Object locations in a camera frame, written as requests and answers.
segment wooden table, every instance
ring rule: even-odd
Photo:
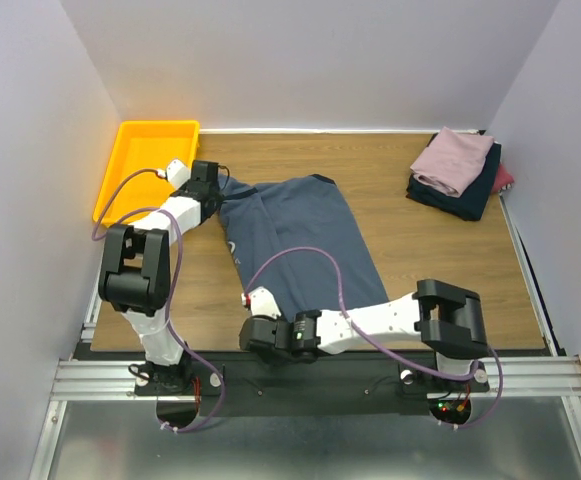
[[[388,295],[436,278],[481,295],[495,348],[544,343],[496,196],[483,219],[465,222],[405,198],[409,167],[430,135],[202,135],[197,158],[224,163],[246,183],[321,173],[333,178],[352,209]],[[173,247],[172,259],[176,249]],[[217,216],[184,237],[184,262],[172,302],[177,331],[199,350],[236,350],[247,317],[241,284]],[[420,343],[391,345],[421,348]],[[104,304],[92,350],[136,351],[123,317]]]

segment gray wall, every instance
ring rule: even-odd
[[[61,5],[0,1],[0,480],[27,478],[97,249],[118,115]]]
[[[563,0],[491,126],[557,335],[581,354],[581,1]]]
[[[557,0],[61,0],[122,118],[483,128]]]

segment yellow plastic tray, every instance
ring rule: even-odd
[[[174,158],[188,167],[199,146],[199,122],[147,121],[123,122],[114,142],[99,198],[92,214],[96,222],[112,192],[131,173],[140,168],[166,168]],[[149,173],[133,178],[121,190],[101,222],[112,225],[122,215],[141,207],[158,207],[174,189],[165,180]]]

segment stack of folded clothes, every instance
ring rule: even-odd
[[[500,160],[501,145],[494,137],[444,127],[412,164],[407,197],[464,220],[480,220],[490,193],[514,182]]]

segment black folded cloth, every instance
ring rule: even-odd
[[[500,161],[501,145],[495,143],[486,155],[486,163],[482,172],[459,198],[449,197],[432,187],[423,185],[415,180],[413,175],[410,175],[406,197],[424,205],[437,207],[464,220],[481,220],[494,185],[494,178],[497,176]]]

